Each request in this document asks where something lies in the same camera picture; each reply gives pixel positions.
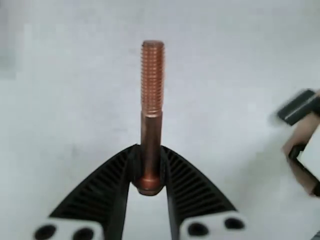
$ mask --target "smooth bolt shank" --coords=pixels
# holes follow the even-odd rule
[[[147,40],[141,53],[141,162],[142,177],[138,190],[153,196],[162,189],[160,180],[160,150],[162,106],[164,98],[165,45]]]

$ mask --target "bolt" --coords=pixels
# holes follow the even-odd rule
[[[154,196],[163,188],[160,179],[161,128],[164,98],[165,45],[146,40],[141,51],[141,194]]]

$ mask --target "threaded bolt shaft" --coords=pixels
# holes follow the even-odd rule
[[[164,98],[165,45],[147,40],[141,51],[141,106],[147,117],[159,116]]]

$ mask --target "white background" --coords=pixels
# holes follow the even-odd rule
[[[162,143],[221,189],[252,239],[319,230],[320,201],[281,154],[292,129],[269,116],[298,90],[319,88],[320,1],[1,4],[15,46],[14,74],[0,76],[1,239],[30,239],[88,174],[139,142],[144,39],[166,45]],[[123,239],[151,238],[170,239],[166,192],[131,188]]]

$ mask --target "black hole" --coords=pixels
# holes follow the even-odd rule
[[[209,233],[209,230],[202,223],[194,222],[189,225],[188,233],[190,236],[205,236]]]
[[[227,229],[243,229],[245,224],[237,218],[228,218],[225,220],[224,225]]]
[[[34,233],[34,238],[36,240],[46,240],[51,238],[55,232],[56,232],[56,227],[54,225],[44,225],[40,227],[35,233]]]
[[[78,231],[76,231],[73,235],[72,240],[91,240],[94,237],[94,231],[92,231],[90,228],[81,228]]]

